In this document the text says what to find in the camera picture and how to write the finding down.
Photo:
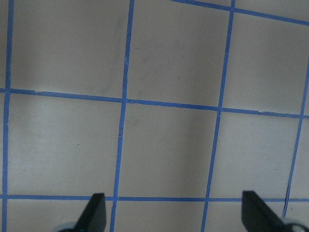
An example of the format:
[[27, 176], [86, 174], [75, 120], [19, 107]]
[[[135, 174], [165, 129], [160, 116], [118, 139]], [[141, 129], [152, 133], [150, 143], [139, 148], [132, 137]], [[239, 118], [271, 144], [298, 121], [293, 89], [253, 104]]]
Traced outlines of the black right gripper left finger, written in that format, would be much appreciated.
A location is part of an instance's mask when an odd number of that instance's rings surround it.
[[74, 232], [104, 232], [107, 224], [104, 193], [91, 196], [85, 209], [73, 227]]

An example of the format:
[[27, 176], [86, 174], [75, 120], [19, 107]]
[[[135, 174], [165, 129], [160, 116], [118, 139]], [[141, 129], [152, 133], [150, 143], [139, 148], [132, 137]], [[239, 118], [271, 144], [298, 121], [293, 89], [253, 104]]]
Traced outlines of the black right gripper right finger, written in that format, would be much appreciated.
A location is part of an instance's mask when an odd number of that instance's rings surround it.
[[283, 232], [283, 221], [254, 192], [242, 192], [242, 224], [248, 232]]

